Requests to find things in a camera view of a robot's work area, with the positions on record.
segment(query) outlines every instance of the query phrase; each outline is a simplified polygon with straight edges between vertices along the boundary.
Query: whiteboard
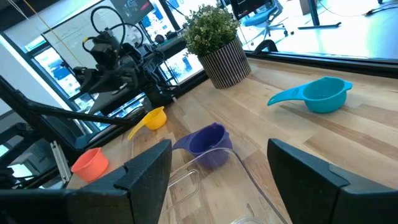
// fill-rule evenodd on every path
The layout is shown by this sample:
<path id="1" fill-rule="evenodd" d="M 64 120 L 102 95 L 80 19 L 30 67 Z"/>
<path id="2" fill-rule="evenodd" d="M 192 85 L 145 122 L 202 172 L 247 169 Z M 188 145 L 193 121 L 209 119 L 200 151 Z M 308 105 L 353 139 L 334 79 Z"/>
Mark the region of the whiteboard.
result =
<path id="1" fill-rule="evenodd" d="M 52 30 L 53 32 L 49 30 L 44 34 L 47 41 L 72 68 L 76 66 L 95 68 L 95 65 L 97 64 L 93 57 L 83 50 L 81 43 L 85 37 L 95 37 L 98 35 L 90 22 L 91 12 L 98 6 L 110 6 L 114 8 L 110 0 L 105 0 L 69 21 L 64 22 L 62 25 L 57 26 Z M 104 30 L 105 27 L 112 27 L 116 24 L 120 24 L 121 21 L 113 11 L 109 9 L 100 9 L 95 12 L 94 23 L 98 30 Z M 115 28 L 113 32 L 115 37 L 120 40 L 123 28 Z M 139 31 L 135 27 L 126 26 L 124 42 L 129 42 L 134 46 L 135 42 L 140 41 L 141 35 Z M 145 35 L 144 43 L 149 43 Z M 93 47 L 92 41 L 89 40 L 85 46 L 87 49 L 91 49 Z"/>

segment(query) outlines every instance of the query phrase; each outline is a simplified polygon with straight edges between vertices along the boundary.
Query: black and white striped planter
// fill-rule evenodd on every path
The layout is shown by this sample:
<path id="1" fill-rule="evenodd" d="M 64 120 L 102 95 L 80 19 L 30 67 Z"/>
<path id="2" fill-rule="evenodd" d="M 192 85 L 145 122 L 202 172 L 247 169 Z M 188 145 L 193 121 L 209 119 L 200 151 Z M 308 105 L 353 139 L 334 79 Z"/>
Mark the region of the black and white striped planter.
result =
<path id="1" fill-rule="evenodd" d="M 198 59 L 217 89 L 238 84 L 251 72 L 239 37 L 216 52 L 198 57 Z"/>

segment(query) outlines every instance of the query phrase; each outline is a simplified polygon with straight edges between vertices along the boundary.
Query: transparent plastic box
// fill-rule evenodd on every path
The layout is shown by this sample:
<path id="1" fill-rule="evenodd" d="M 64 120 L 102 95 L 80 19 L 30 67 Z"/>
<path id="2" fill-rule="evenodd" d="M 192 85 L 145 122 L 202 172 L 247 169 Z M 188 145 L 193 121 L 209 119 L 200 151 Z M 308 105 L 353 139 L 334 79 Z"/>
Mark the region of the transparent plastic box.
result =
<path id="1" fill-rule="evenodd" d="M 191 158 L 182 149 L 173 152 L 159 223 L 285 223 L 234 151 Z"/>

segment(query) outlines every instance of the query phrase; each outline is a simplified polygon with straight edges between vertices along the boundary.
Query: black metal frame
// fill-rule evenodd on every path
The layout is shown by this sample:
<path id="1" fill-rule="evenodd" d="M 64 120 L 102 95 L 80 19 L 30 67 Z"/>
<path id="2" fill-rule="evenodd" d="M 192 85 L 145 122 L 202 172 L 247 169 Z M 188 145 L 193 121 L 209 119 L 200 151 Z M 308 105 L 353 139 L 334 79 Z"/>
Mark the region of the black metal frame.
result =
<path id="1" fill-rule="evenodd" d="M 249 58 L 261 60 L 360 73 L 377 77 L 398 78 L 398 63 L 396 60 L 312 56 L 281 52 L 260 52 L 254 54 L 247 50 L 245 50 L 245 53 Z"/>

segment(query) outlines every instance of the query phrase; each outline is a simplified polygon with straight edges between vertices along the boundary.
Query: blue measuring cup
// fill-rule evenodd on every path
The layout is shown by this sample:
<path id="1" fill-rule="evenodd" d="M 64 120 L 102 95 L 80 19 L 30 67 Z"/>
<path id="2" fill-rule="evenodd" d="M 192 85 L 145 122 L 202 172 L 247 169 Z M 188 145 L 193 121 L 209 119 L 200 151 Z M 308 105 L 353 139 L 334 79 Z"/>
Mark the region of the blue measuring cup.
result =
<path id="1" fill-rule="evenodd" d="M 309 110 L 329 113 L 341 108 L 347 99 L 347 90 L 353 84 L 341 78 L 323 77 L 314 82 L 285 90 L 271 97 L 268 106 L 285 100 L 303 100 Z"/>
<path id="2" fill-rule="evenodd" d="M 198 157 L 212 149 L 219 147 L 232 149 L 232 146 L 229 133 L 225 130 L 225 127 L 222 124 L 213 123 L 182 137 L 173 145 L 172 149 L 185 149 L 193 156 Z M 215 169 L 224 165 L 227 159 L 228 153 L 221 150 L 206 154 L 198 162 L 206 168 Z"/>

